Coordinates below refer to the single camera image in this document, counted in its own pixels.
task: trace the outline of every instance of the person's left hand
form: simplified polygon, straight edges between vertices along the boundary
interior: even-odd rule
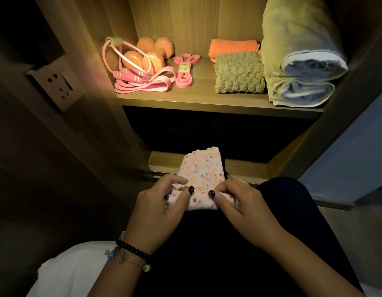
[[[139,193],[123,238],[125,243],[151,255],[173,233],[188,207],[190,194],[186,188],[168,209],[165,196],[174,189],[172,183],[187,184],[188,180],[166,174],[152,188]]]

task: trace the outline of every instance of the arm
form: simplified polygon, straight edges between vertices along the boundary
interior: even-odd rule
[[[284,230],[261,193],[246,181],[229,179],[220,183],[214,191],[214,202],[238,232],[271,255],[307,296],[365,296]],[[220,192],[233,194],[239,201],[239,207],[234,209]]]
[[[184,190],[173,208],[168,209],[164,197],[173,190],[172,183],[187,184],[188,180],[166,174],[152,188],[138,195],[123,239],[125,243],[152,255],[169,238],[180,223],[190,200],[188,190]],[[134,262],[142,266],[146,264],[137,255],[126,253]],[[132,296],[141,273],[144,273],[142,268],[128,260],[122,264],[114,260],[107,261],[88,297]]]

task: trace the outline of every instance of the black pants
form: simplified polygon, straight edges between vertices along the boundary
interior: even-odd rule
[[[334,233],[300,182],[279,177],[257,189],[284,229],[362,291]],[[239,235],[219,210],[184,213],[151,264],[135,296],[304,296],[282,267]]]

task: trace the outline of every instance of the gray wall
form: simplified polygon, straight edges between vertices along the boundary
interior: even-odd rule
[[[299,181],[312,196],[342,201],[382,186],[382,94]]]

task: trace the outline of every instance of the hand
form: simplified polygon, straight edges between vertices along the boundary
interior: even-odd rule
[[[172,183],[187,184],[188,180],[166,174],[152,188],[139,193],[124,236],[125,243],[151,255],[173,233],[187,209],[190,194],[184,190],[168,209],[164,198],[174,189]]]
[[[250,243],[267,251],[277,244],[286,231],[282,228],[266,204],[260,191],[253,189],[243,179],[228,179],[214,189],[214,203],[234,228]],[[234,195],[239,201],[235,209],[220,193]]]

